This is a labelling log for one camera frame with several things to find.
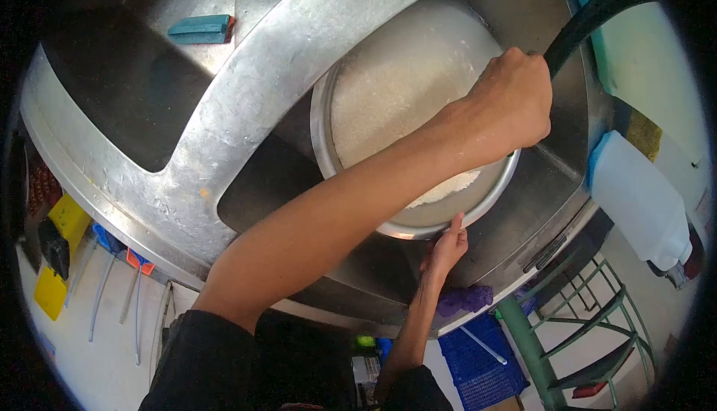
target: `metal bowl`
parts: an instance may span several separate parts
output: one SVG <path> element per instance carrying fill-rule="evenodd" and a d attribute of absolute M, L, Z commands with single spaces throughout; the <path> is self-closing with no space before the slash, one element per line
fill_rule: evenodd
<path fill-rule="evenodd" d="M 418 55 L 419 60 L 409 61 L 414 58 L 413 53 Z M 435 63 L 427 67 L 439 72 L 436 76 L 440 76 L 442 80 L 443 77 L 448 77 L 451 82 L 460 86 L 460 95 L 456 93 L 456 98 L 450 98 L 453 101 L 470 90 L 490 58 L 500 53 L 501 48 L 485 28 L 485 24 L 462 0 L 421 0 L 374 31 L 314 86 L 310 111 L 311 143 L 324 178 L 327 179 L 344 169 L 334 146 L 331 105 L 337 85 L 341 89 L 342 83 L 356 81 L 356 77 L 345 77 L 346 73 L 360 72 L 363 83 L 364 80 L 373 79 L 372 76 L 377 70 L 385 70 L 386 65 L 391 65 L 391 73 L 395 72 L 398 77 L 406 76 L 409 79 L 400 86 L 411 90 L 412 81 L 422 78 L 420 74 L 412 71 L 417 60 L 420 67 L 422 61 L 435 57 L 433 60 L 438 61 L 438 64 L 445 64 L 445 67 L 437 67 Z M 446 55 L 456 57 L 456 60 L 449 60 Z M 457 67 L 455 72 L 451 71 L 453 66 Z M 461 68 L 469 66 L 470 70 Z M 428 75 L 431 83 L 434 82 L 432 76 L 433 74 Z M 408 97 L 428 103 L 434 100 L 425 97 L 423 93 L 417 92 L 416 95 Z M 435 108 L 437 112 L 447 100 L 449 99 L 441 97 L 439 102 L 431 103 L 428 107 Z M 480 175 L 465 189 L 455 191 L 430 204 L 404 209 L 390 221 L 383 223 L 377 231 L 404 240 L 425 240 L 445 229 L 459 211 L 465 212 L 463 225 L 472 224 L 483 216 L 503 193 L 513 176 L 519 156 L 520 150 L 517 150 L 509 157 L 479 167 Z"/>

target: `purple towel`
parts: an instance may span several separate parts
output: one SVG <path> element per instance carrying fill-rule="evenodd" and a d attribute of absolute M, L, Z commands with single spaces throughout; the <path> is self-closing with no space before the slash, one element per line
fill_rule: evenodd
<path fill-rule="evenodd" d="M 444 318 L 449 318 L 461 308 L 474 313 L 491 303 L 493 289 L 489 286 L 473 285 L 470 288 L 442 293 L 436 311 Z"/>

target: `hand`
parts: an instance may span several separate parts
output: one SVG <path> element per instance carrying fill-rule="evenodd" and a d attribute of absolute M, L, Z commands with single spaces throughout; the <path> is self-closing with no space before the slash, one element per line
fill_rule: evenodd
<path fill-rule="evenodd" d="M 463 212 L 457 214 L 450 223 L 450 229 L 435 244 L 429 244 L 419 271 L 422 278 L 436 281 L 443 287 L 448 272 L 468 250 L 468 231 L 461 229 Z"/>
<path fill-rule="evenodd" d="M 470 93 L 446 105 L 425 127 L 455 142 L 448 160 L 457 162 L 457 172 L 467 171 L 546 137 L 552 101 L 545 59 L 513 47 L 491 59 Z"/>

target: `stainless steel sink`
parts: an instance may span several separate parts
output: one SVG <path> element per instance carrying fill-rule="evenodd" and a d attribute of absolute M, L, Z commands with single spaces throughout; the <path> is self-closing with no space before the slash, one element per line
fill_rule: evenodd
<path fill-rule="evenodd" d="M 24 121 L 62 185 L 171 277 L 201 288 L 237 234 L 320 182 L 310 89 L 353 46 L 417 0 L 67 0 L 22 93 Z M 575 0 L 465 0 L 507 48 L 543 51 Z M 225 45 L 176 46 L 186 16 L 230 13 Z M 514 288 L 588 199 L 589 149 L 612 103 L 589 52 L 553 84 L 552 132 L 469 229 L 449 284 Z M 370 236 L 345 263 L 274 306 L 392 335 L 415 291 L 419 242 Z M 437 319 L 435 328 L 447 321 Z"/>

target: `white plastic jug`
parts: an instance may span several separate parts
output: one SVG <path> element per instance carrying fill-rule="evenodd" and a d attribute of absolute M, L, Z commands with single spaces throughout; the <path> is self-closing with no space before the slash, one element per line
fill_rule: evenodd
<path fill-rule="evenodd" d="M 623 233 L 641 260 L 662 271 L 692 253 L 682 197 L 648 158 L 616 130 L 590 154 L 593 200 Z"/>

